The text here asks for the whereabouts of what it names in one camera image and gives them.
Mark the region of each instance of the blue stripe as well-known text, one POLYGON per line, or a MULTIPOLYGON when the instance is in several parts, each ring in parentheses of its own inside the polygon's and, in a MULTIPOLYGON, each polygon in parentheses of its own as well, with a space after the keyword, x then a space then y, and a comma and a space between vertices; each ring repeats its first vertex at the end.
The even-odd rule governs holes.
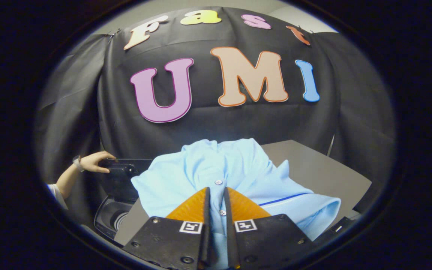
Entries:
POLYGON ((304 195, 304 194, 312 194, 312 193, 311 192, 301 193, 301 194, 298 194, 298 195, 289 196, 289 197, 282 198, 282 199, 279 199, 279 200, 274 200, 274 201, 271 201, 271 202, 262 203, 262 204, 259 204, 259 206, 263 206, 263 205, 267 205, 267 204, 271 204, 271 203, 275 203, 275 202, 281 202, 281 201, 284 201, 284 200, 287 200, 287 199, 290 199, 290 198, 294 198, 294 197, 297 197, 299 195, 304 195))

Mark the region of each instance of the blue letter i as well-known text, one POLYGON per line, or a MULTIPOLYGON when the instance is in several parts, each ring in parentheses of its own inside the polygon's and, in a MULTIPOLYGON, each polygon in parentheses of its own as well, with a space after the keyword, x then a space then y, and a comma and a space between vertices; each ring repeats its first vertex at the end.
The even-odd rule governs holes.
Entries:
POLYGON ((303 60, 296 60, 296 65, 300 67, 303 74, 304 81, 304 94, 305 101, 316 102, 319 100, 319 94, 316 91, 316 84, 314 84, 314 77, 312 76, 312 65, 303 60))

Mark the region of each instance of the shirt sleeve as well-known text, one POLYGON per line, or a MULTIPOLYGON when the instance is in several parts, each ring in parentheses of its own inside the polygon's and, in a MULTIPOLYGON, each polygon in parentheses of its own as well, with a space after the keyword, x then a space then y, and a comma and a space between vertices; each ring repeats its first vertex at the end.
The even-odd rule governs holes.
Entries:
POLYGON ((68 207, 67 207, 67 205, 65 203, 65 199, 63 199, 63 196, 61 195, 61 191, 58 188, 58 186, 55 183, 53 183, 53 184, 49 184, 48 188, 49 188, 51 194, 53 194, 53 196, 55 197, 55 199, 58 201, 58 203, 60 203, 60 205, 64 209, 68 210, 68 207))

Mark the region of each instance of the smartwatch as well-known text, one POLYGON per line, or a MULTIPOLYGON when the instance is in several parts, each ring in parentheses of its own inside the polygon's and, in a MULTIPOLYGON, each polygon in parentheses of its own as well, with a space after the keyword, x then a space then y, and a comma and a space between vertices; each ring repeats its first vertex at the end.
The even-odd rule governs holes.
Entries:
POLYGON ((78 168, 78 170, 81 171, 81 172, 83 172, 84 169, 83 169, 83 167, 81 166, 80 161, 81 161, 81 155, 77 155, 76 157, 74 157, 74 158, 72 159, 73 164, 78 168))

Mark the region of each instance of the black cloth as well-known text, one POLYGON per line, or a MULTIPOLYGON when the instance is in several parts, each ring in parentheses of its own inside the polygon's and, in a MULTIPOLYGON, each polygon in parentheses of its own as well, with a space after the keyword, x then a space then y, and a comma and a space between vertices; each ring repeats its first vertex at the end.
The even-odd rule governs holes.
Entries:
MULTIPOLYGON (((100 143, 117 158, 131 159, 178 152, 202 139, 241 138, 254 138, 261 145, 295 140, 326 155, 334 137, 330 157, 372 181, 355 208, 364 211, 387 181, 396 149, 391 93, 371 63, 338 33, 314 34, 296 27, 310 42, 307 46, 286 28, 291 24, 268 15, 229 7, 201 9, 217 11, 221 22, 183 25, 180 20, 193 9, 167 12, 166 22, 146 32, 149 39, 126 51, 131 29, 159 15, 113 36, 93 34, 67 54, 48 79, 37 111, 34 147, 43 178, 54 183, 73 156, 96 152, 100 143), (242 14, 263 17, 271 30, 246 25, 242 14), (278 53, 289 99, 271 103, 261 97, 254 102, 241 85, 246 103, 220 106, 221 65, 210 51, 221 46, 238 48, 253 65, 262 51, 278 53), (164 65, 178 58, 194 59, 189 68, 191 108, 174 122, 147 121, 140 115, 130 78, 156 68, 155 98, 168 106, 174 89, 164 65), (303 99, 305 85, 295 60, 313 66, 318 102, 303 99)), ((96 205, 99 199, 92 200, 96 205)))

